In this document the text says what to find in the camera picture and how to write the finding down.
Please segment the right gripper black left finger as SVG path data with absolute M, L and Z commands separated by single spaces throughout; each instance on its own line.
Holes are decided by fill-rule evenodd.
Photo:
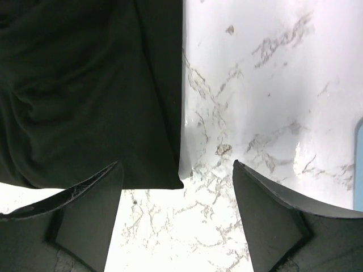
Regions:
M 1 214 L 1 271 L 104 271 L 123 176 L 114 162 L 82 183 Z

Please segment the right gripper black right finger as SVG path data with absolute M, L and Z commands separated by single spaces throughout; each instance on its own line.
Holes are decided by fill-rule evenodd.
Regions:
M 254 271 L 362 271 L 362 213 L 317 201 L 245 164 L 233 185 Z

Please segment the black graphic t shirt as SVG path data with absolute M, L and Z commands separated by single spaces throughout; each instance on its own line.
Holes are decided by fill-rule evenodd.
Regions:
M 2 1 L 1 181 L 181 189 L 182 1 Z

